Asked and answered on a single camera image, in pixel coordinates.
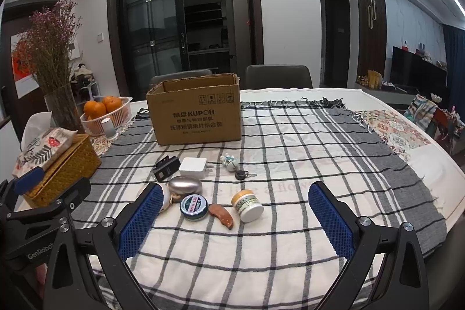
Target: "yellow jar lid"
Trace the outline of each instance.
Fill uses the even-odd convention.
[[[243,189],[242,191],[239,191],[232,197],[231,204],[234,205],[234,203],[238,200],[238,198],[244,195],[253,195],[253,192],[250,189]]]

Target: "wooden door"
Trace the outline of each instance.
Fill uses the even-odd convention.
[[[349,0],[325,0],[325,80],[329,87],[346,88],[350,55]]]
[[[359,0],[359,65],[357,75],[375,70],[384,76],[386,61],[386,2]]]
[[[27,120],[35,113],[47,112],[40,88],[18,96],[11,61],[11,37],[24,32],[29,26],[29,16],[44,6],[51,7],[56,0],[34,1],[28,4],[5,5],[0,37],[0,86],[5,113],[10,116],[18,139],[21,141]]]

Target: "gray tablecloth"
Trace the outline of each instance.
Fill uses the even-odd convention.
[[[116,216],[165,155],[208,159],[213,170],[203,194],[229,210],[233,229],[213,217],[187,221],[172,205],[126,261],[160,309],[314,308],[345,263],[308,205],[317,180],[376,224],[411,222],[424,254],[446,238],[445,220],[421,179],[340,101],[244,103],[242,120],[241,141],[184,146],[159,146],[150,120],[136,121],[102,157],[91,194],[73,213],[77,227]],[[257,176],[237,181],[219,163],[225,153]],[[247,224],[230,203],[245,188],[264,205],[261,218]],[[377,257],[357,302],[367,298],[380,263]],[[109,305],[118,308],[96,258],[92,266]]]

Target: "orange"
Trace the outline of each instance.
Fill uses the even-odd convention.
[[[111,96],[111,99],[107,99],[105,103],[106,111],[108,113],[113,112],[114,110],[117,110],[122,105],[123,105],[123,102],[121,101],[121,99],[115,96]]]
[[[107,103],[109,103],[112,99],[114,98],[114,96],[105,96],[103,99],[102,99],[102,103],[105,104],[105,106],[107,105]]]
[[[106,107],[103,103],[89,100],[84,104],[84,113],[87,117],[90,116],[92,119],[96,119],[106,115]]]

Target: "dining chair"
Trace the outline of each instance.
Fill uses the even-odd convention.
[[[434,122],[438,125],[439,136],[434,138],[436,128],[432,137],[434,140],[445,150],[449,155],[452,154],[452,140],[454,136],[455,124],[454,121],[449,119],[447,115],[438,107],[434,112]]]
[[[188,70],[188,71],[180,71],[178,73],[172,73],[172,74],[164,74],[164,75],[158,75],[154,76],[149,83],[149,88],[153,88],[158,83],[161,83],[163,81],[167,81],[170,79],[181,79],[181,78],[191,78],[193,76],[204,76],[204,75],[211,75],[212,71],[209,69],[201,69],[201,70]]]
[[[246,87],[265,88],[313,88],[308,67],[304,65],[251,65],[246,68]]]

